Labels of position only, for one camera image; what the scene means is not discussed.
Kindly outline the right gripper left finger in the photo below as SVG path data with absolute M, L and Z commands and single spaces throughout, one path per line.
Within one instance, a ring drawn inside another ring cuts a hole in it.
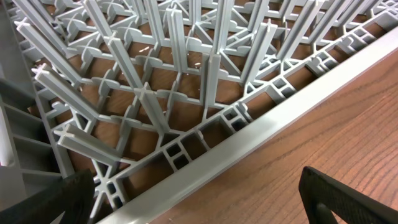
M 88 223 L 95 183 L 90 170 L 81 170 L 1 212 L 1 223 Z

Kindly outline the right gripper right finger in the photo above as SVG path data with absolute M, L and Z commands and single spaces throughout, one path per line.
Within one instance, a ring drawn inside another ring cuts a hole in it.
M 310 224 L 397 223 L 397 211 L 358 192 L 336 179 L 305 166 L 299 192 Z

